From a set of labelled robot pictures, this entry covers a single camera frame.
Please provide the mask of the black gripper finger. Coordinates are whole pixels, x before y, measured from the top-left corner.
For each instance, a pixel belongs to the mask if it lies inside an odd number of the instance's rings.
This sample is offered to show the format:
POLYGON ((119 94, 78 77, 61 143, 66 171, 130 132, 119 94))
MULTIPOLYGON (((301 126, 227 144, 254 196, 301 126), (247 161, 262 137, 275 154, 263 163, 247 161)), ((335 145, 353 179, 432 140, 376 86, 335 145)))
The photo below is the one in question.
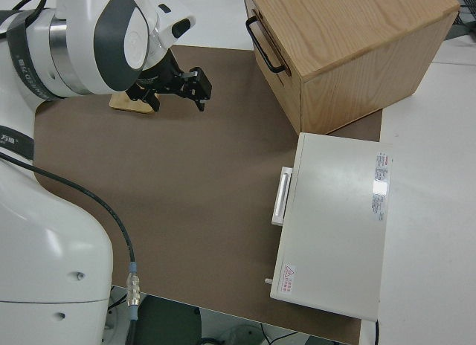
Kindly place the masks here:
POLYGON ((205 72, 200 67, 195 67, 183 73, 181 78, 184 82, 182 86, 184 97, 192 100, 198 110, 203 112, 212 92, 212 85, 205 72))
POLYGON ((153 113, 160 109, 160 102, 154 91, 135 84, 126 90, 130 99, 128 109, 132 112, 153 113))

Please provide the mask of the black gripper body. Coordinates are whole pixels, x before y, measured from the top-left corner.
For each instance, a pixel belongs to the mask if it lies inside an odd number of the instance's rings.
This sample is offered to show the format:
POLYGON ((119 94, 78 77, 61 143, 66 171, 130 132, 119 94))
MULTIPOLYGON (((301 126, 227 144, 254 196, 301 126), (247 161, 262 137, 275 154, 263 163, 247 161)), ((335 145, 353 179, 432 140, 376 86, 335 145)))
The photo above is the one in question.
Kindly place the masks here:
POLYGON ((167 51, 161 61, 140 73, 135 84, 128 89, 128 97, 130 100, 144 100, 147 91, 184 97, 183 73, 173 52, 167 51))

